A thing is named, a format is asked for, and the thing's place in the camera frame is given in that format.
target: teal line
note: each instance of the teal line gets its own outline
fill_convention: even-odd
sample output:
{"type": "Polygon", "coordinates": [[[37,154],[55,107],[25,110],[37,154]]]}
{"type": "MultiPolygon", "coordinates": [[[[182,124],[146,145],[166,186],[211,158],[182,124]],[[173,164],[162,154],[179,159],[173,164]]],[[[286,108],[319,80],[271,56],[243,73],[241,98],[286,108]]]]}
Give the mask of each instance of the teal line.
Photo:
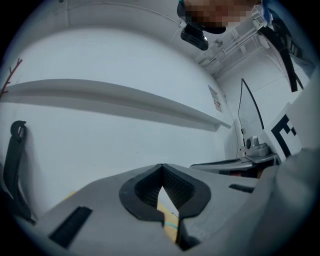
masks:
{"type": "Polygon", "coordinates": [[[172,224],[171,222],[165,222],[164,224],[165,224],[165,225],[168,225],[168,226],[170,226],[170,227],[173,227],[173,228],[175,228],[175,229],[178,229],[178,226],[172,224]]]}

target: ceiling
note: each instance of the ceiling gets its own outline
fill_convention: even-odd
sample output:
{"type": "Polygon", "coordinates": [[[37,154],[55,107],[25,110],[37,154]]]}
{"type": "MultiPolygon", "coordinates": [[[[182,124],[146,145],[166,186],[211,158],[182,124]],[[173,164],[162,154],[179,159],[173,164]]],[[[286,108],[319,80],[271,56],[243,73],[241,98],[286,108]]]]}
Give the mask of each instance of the ceiling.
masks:
{"type": "Polygon", "coordinates": [[[253,16],[244,22],[233,24],[233,27],[229,27],[224,34],[204,32],[209,41],[209,50],[204,52],[194,47],[180,38],[186,24],[177,15],[178,2],[179,0],[45,1],[16,35],[16,43],[10,48],[8,56],[18,54],[33,42],[66,28],[116,26],[154,37],[192,58],[212,76],[217,76],[226,67],[261,46],[257,45],[259,40],[251,40],[257,31],[253,20],[259,16],[254,12],[253,16]],[[214,41],[218,38],[223,40],[220,48],[214,45],[214,41]]]}

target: white wall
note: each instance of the white wall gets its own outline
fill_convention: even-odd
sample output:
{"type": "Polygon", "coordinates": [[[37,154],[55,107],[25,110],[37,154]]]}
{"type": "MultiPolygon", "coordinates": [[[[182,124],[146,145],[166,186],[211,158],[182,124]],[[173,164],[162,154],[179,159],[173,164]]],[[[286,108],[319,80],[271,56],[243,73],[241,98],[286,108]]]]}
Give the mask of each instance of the white wall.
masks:
{"type": "MultiPolygon", "coordinates": [[[[65,31],[38,41],[19,57],[23,62],[11,86],[44,79],[108,82],[229,119],[215,109],[208,85],[218,93],[220,88],[213,78],[189,58],[133,32],[65,31]]],[[[11,124],[26,121],[21,181],[36,217],[96,179],[157,163],[189,167],[225,159],[212,125],[92,97],[53,93],[9,100],[13,96],[8,90],[0,102],[0,162],[6,157],[11,124]]]]}
{"type": "MultiPolygon", "coordinates": [[[[274,59],[272,52],[267,51],[267,54],[274,59]]],[[[302,84],[306,86],[309,81],[308,77],[295,63],[293,63],[293,66],[302,84]]],[[[217,78],[218,84],[225,92],[227,104],[235,120],[239,120],[241,78],[244,78],[253,94],[265,127],[274,120],[288,102],[292,103],[302,91],[298,85],[298,91],[291,92],[284,74],[269,57],[264,55],[261,50],[257,50],[217,78]]],[[[229,154],[228,151],[225,152],[226,157],[234,158],[235,154],[233,152],[236,151],[237,143],[234,141],[227,142],[227,140],[230,139],[230,136],[235,137],[235,128],[220,133],[222,134],[221,137],[224,137],[225,148],[233,148],[231,150],[232,154],[229,154]]],[[[240,129],[237,129],[237,135],[238,137],[239,135],[242,136],[240,129]]],[[[243,146],[242,138],[239,139],[239,144],[239,147],[243,146]]]]}

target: red branch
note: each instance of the red branch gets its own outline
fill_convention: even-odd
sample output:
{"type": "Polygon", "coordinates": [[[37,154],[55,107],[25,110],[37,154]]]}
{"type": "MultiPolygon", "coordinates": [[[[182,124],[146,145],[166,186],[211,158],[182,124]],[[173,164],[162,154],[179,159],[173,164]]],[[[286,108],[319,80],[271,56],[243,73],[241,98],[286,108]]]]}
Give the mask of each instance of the red branch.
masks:
{"type": "Polygon", "coordinates": [[[0,92],[0,99],[1,99],[1,97],[2,97],[2,94],[5,94],[5,93],[8,92],[7,90],[5,91],[6,86],[7,86],[8,84],[10,84],[10,79],[11,79],[12,75],[14,74],[14,72],[16,71],[16,69],[17,69],[17,68],[19,67],[19,65],[21,64],[21,62],[22,62],[22,59],[18,58],[18,61],[17,61],[16,65],[15,65],[14,69],[11,71],[11,67],[9,68],[10,74],[9,74],[8,78],[6,79],[6,81],[5,81],[5,83],[4,83],[4,86],[2,87],[2,90],[1,90],[1,92],[0,92]]]}

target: person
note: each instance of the person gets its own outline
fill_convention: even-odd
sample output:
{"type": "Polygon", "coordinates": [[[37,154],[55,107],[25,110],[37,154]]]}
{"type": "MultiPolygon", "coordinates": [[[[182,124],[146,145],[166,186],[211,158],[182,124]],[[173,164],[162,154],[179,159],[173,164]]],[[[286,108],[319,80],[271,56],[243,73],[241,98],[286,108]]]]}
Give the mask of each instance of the person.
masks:
{"type": "Polygon", "coordinates": [[[291,58],[310,78],[319,64],[319,55],[285,0],[180,0],[193,22],[205,27],[228,26],[240,22],[256,6],[268,25],[278,34],[291,58]]]}

